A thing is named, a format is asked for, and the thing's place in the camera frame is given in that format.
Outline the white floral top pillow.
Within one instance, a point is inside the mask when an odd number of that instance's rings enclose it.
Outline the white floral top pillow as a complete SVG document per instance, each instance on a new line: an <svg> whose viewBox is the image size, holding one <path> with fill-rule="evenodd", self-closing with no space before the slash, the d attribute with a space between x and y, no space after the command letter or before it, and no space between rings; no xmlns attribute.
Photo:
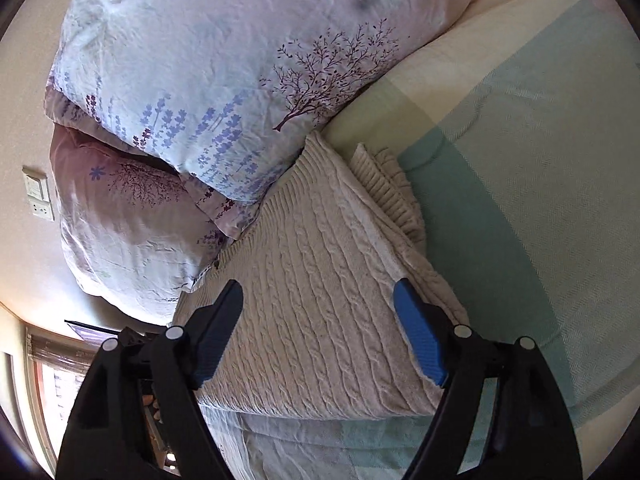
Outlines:
<svg viewBox="0 0 640 480"><path fill-rule="evenodd" d="M253 203L473 1L70 0L44 110Z"/></svg>

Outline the pink floral lower pillow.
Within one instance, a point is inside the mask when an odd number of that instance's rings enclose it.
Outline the pink floral lower pillow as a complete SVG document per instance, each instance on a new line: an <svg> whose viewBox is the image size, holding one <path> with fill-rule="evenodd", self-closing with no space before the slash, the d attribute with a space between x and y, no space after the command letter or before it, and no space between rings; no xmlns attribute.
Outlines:
<svg viewBox="0 0 640 480"><path fill-rule="evenodd" d="M258 211L68 127L55 126L50 162L79 287L142 322L168 324Z"/></svg>

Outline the white wall switch socket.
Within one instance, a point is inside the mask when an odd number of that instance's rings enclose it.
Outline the white wall switch socket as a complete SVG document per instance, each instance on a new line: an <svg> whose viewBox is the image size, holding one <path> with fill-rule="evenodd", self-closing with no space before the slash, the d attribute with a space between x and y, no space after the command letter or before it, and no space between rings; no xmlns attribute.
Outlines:
<svg viewBox="0 0 640 480"><path fill-rule="evenodd" d="M47 176L40 171L22 168L22 175L30 212L37 218L54 221L54 209Z"/></svg>

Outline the wooden framed window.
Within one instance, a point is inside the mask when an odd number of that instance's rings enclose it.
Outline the wooden framed window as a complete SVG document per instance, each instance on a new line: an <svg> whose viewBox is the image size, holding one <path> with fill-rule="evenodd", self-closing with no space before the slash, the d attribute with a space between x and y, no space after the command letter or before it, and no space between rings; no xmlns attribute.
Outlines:
<svg viewBox="0 0 640 480"><path fill-rule="evenodd" d="M94 349L17 323L1 331L1 406L49 474L55 471L74 399Z"/></svg>

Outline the pastel patchwork bed sheet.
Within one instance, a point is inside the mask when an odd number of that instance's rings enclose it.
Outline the pastel patchwork bed sheet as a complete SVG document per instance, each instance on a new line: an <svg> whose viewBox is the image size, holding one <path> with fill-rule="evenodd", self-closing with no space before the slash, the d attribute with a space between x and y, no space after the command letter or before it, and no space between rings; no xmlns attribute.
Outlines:
<svg viewBox="0 0 640 480"><path fill-rule="evenodd" d="M639 406L639 40L615 0L480 0L326 127L392 150L482 336L533 337L591 477Z"/></svg>

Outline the beige cable knit sweater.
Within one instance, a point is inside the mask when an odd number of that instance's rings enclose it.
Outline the beige cable knit sweater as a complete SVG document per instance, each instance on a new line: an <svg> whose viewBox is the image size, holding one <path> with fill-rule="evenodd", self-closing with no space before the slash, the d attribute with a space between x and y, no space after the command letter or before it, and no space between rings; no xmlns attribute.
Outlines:
<svg viewBox="0 0 640 480"><path fill-rule="evenodd" d="M394 155L358 146L341 158L308 136L258 216L183 296L177 323L228 281L243 309L198 400L221 410L302 419L429 415L426 377L393 305L400 280L454 322L465 308L425 255L420 206Z"/></svg>

